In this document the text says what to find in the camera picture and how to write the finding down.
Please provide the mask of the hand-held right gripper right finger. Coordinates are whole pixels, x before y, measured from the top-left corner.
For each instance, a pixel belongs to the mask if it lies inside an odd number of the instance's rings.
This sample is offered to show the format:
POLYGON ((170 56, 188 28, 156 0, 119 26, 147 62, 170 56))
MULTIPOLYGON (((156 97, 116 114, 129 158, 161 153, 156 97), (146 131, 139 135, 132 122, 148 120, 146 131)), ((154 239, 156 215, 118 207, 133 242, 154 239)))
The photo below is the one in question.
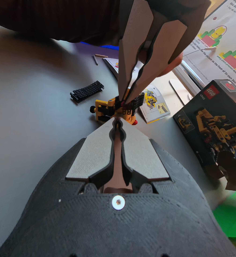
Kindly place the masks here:
POLYGON ((170 178, 150 139, 123 118, 120 118, 120 140, 126 185, 141 186, 170 178))

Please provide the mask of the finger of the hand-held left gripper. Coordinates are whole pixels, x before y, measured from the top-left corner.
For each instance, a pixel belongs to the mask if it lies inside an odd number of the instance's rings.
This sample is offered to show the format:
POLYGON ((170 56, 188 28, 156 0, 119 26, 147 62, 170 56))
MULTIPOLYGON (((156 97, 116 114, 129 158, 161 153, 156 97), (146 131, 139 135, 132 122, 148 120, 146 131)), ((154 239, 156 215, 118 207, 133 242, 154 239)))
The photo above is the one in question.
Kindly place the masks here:
POLYGON ((168 61, 186 30, 187 26, 179 20, 162 25, 148 48, 145 63, 139 70, 137 79, 130 88, 126 98, 127 103, 136 98, 167 68, 168 61))
POLYGON ((119 100, 123 101, 153 22, 147 1, 120 1, 119 13, 119 100))

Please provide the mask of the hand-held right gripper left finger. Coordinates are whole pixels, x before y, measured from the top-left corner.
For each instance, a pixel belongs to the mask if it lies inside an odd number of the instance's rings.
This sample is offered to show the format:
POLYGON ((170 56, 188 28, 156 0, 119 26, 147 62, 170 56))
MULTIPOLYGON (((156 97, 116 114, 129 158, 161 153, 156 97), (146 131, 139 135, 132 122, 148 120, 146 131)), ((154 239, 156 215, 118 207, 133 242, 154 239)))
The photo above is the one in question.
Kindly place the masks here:
POLYGON ((113 177, 115 118, 87 136, 66 179, 93 183, 97 189, 113 177))

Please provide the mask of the yellow lego bulldozer model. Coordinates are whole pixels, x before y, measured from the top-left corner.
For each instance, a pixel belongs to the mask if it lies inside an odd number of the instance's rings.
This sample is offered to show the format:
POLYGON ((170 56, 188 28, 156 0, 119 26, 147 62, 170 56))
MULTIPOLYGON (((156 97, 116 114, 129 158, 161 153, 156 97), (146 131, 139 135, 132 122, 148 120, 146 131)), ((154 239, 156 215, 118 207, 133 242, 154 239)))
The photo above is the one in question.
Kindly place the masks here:
POLYGON ((108 101, 96 100, 95 106, 90 107, 90 112, 96 114, 97 121, 107 122, 113 117, 122 117, 129 124, 137 125, 137 109, 138 100, 136 98, 125 104, 125 101, 120 101, 119 96, 117 96, 108 101))

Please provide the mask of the black lego track strip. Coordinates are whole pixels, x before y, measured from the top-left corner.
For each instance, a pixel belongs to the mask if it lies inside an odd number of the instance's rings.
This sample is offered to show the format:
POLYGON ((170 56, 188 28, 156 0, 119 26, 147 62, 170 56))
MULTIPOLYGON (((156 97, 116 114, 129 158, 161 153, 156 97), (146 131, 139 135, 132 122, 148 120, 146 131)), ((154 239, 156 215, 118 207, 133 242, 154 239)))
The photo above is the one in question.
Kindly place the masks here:
POLYGON ((132 101, 126 104, 125 101, 120 101, 119 96, 116 96, 114 105, 115 111, 121 109, 123 115, 128 114, 134 116, 137 108, 142 106, 144 97, 145 94, 141 93, 132 101))
POLYGON ((91 97, 92 95, 102 92, 103 89, 104 85, 99 81, 95 81, 87 87, 80 88, 70 92, 70 96, 75 102, 80 103, 85 99, 91 97))

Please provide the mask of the lego instruction booklet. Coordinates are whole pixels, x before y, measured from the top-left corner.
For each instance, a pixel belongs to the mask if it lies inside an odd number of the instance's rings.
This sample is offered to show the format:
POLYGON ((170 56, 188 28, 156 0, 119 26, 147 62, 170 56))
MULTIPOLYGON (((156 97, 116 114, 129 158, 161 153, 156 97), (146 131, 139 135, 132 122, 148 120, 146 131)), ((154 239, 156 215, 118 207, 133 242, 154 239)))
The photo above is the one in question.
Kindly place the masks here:
MULTIPOLYGON (((118 79, 119 71, 119 60, 112 58, 102 59, 107 67, 112 71, 116 79, 118 79)), ((138 76, 139 69, 143 66, 142 63, 138 62, 132 73, 132 80, 130 82, 129 88, 132 83, 136 80, 138 76)), ((142 115, 147 124, 157 121, 163 117, 169 116, 171 114, 161 92, 155 85, 148 85, 144 91, 144 100, 142 106, 139 107, 142 115)))

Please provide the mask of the black lego set box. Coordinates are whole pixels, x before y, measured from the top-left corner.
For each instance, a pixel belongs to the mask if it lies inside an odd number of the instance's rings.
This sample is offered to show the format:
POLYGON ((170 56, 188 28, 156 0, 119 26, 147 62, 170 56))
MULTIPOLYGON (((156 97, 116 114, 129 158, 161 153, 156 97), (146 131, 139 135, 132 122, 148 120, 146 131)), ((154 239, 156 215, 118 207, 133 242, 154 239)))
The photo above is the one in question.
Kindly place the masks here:
POLYGON ((236 85, 212 80, 174 116, 174 121, 213 180, 236 191, 236 85))

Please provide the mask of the person's left hand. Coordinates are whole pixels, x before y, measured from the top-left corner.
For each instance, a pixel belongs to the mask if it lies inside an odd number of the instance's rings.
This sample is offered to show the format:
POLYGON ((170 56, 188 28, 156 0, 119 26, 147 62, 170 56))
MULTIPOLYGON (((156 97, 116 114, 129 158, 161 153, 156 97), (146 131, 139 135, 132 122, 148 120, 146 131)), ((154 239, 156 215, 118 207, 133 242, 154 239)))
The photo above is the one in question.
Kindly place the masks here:
POLYGON ((167 67, 165 70, 163 70, 158 77, 164 76, 167 73, 171 72, 174 68, 176 68, 177 66, 179 66, 181 64, 183 60, 183 52, 177 56, 167 67))

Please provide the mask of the blue plastic bin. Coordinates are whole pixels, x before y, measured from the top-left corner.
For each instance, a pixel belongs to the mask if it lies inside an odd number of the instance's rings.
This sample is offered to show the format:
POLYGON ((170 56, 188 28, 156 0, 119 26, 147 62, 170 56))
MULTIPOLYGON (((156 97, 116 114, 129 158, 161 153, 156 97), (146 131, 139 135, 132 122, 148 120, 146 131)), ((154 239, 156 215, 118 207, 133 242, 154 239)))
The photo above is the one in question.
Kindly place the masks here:
POLYGON ((119 50, 118 46, 112 46, 112 45, 104 45, 104 46, 95 46, 89 43, 85 43, 85 42, 79 42, 76 43, 76 46, 78 46, 79 48, 83 48, 83 49, 87 49, 87 50, 101 50, 101 51, 105 51, 105 50, 119 50))

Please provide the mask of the white stand base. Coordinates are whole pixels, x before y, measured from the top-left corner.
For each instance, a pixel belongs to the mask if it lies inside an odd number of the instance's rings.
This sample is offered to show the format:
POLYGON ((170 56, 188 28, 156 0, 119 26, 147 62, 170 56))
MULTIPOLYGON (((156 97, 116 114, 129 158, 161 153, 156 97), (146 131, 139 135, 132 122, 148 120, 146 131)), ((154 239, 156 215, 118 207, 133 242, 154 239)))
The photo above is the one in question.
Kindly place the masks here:
POLYGON ((193 98, 190 92, 178 79, 170 79, 169 84, 171 85, 172 89, 174 90, 183 105, 186 105, 193 98))

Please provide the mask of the printed instruction sheet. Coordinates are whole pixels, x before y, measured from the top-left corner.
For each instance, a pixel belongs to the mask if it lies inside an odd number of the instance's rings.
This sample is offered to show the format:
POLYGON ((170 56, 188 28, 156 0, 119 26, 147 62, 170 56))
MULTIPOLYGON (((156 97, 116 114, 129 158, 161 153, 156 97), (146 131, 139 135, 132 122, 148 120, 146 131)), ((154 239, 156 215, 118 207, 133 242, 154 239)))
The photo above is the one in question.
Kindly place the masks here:
POLYGON ((213 79, 236 86, 236 0, 224 1, 204 20, 182 64, 201 88, 213 79))

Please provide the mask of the green plastic bin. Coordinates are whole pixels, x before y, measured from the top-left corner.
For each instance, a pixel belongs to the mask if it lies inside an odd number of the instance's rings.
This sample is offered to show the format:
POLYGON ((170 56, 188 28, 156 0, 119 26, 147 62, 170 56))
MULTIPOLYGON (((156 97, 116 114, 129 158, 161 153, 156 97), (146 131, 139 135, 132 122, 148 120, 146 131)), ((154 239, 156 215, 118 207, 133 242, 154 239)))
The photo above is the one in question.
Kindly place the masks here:
POLYGON ((236 240, 236 192, 216 207, 213 215, 225 235, 236 240))

